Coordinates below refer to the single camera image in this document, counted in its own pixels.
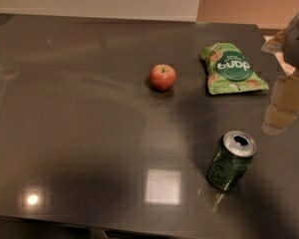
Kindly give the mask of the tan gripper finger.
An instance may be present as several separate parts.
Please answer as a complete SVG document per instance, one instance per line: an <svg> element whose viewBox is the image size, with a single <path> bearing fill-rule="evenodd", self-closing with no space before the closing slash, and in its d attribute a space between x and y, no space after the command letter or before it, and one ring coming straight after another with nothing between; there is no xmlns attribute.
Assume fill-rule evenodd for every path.
<svg viewBox="0 0 299 239"><path fill-rule="evenodd" d="M276 54L284 52L286 30L278 31L273 37L269 38L262 46L261 50L265 53Z"/></svg>
<svg viewBox="0 0 299 239"><path fill-rule="evenodd" d="M299 116L299 70L279 76L274 84L262 130L268 135L285 131Z"/></svg>

